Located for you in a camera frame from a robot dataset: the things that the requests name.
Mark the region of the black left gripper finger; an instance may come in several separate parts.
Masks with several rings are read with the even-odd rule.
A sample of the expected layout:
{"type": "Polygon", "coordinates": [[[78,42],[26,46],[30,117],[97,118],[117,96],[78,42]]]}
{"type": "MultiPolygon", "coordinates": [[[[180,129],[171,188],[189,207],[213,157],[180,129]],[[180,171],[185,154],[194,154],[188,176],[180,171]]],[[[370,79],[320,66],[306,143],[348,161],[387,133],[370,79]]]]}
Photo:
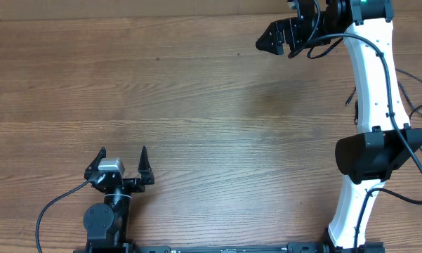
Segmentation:
{"type": "Polygon", "coordinates": [[[140,179],[144,185],[153,185],[154,184],[154,174],[148,160],[147,148],[143,146],[140,161],[138,164],[138,173],[140,174],[140,179]]]}
{"type": "Polygon", "coordinates": [[[96,157],[94,158],[94,160],[87,166],[84,173],[92,174],[94,171],[97,171],[100,161],[103,158],[106,158],[106,156],[107,156],[107,150],[105,147],[102,147],[100,151],[98,152],[98,154],[96,155],[96,157]]]}

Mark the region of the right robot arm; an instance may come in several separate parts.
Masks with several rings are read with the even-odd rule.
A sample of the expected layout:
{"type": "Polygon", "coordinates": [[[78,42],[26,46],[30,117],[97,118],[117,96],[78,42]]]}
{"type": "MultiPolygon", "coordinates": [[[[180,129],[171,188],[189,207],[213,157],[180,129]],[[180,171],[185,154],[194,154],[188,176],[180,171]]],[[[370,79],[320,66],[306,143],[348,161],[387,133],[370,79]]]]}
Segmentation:
{"type": "Polygon", "coordinates": [[[317,46],[344,43],[352,63],[357,93],[357,133],[336,144],[343,175],[336,213],[323,242],[290,242],[288,252],[383,252],[380,242],[367,242],[366,227],[385,182],[407,160],[416,159],[422,130],[413,128],[402,104],[393,59],[393,5],[390,1],[289,2],[296,17],[277,20],[256,48],[288,57],[317,46]]]}

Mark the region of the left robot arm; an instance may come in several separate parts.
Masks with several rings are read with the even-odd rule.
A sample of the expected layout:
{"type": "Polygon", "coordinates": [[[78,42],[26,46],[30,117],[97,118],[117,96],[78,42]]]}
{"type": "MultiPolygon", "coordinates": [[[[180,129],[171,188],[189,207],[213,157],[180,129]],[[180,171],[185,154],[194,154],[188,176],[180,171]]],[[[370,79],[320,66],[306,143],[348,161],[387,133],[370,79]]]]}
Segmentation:
{"type": "Polygon", "coordinates": [[[84,172],[93,188],[104,194],[102,202],[91,205],[84,213],[87,233],[86,252],[139,252],[138,246],[127,238],[132,194],[145,192],[154,184],[147,148],[142,147],[138,178],[124,177],[125,168],[119,158],[108,158],[101,148],[84,172]]]}

